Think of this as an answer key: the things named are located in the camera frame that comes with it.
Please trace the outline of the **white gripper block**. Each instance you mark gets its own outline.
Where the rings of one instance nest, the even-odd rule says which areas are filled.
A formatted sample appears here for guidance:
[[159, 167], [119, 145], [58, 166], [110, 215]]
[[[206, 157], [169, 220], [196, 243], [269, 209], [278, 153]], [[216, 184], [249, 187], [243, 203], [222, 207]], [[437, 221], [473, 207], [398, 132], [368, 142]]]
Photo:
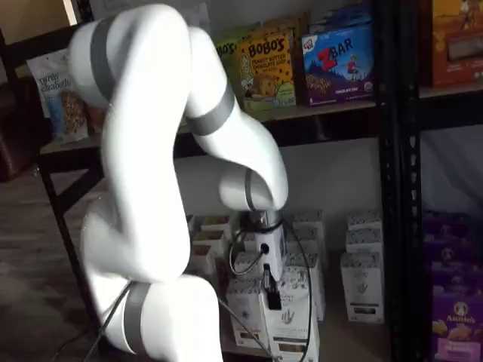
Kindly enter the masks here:
[[281, 309], [281, 299], [277, 283], [283, 274], [286, 260], [286, 245], [283, 225], [268, 232], [255, 234], [257, 250], [262, 253], [258, 269], [263, 273], [263, 289], [266, 293], [268, 308]]

